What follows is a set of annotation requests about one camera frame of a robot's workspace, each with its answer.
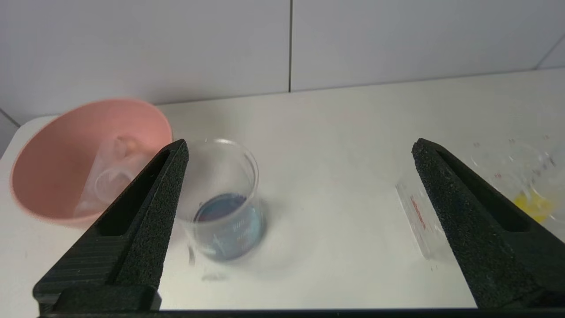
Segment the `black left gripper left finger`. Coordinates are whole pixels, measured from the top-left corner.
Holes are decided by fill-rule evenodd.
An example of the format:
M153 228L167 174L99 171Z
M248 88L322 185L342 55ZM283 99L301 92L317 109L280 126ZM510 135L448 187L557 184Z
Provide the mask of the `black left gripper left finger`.
M155 311L189 149L162 148L35 284L40 313Z

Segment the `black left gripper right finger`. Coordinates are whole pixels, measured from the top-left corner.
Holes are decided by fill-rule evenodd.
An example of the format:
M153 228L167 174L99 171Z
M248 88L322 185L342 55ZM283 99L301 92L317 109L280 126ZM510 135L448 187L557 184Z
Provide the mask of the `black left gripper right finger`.
M565 246L450 151L419 138L415 168L478 308L563 308Z

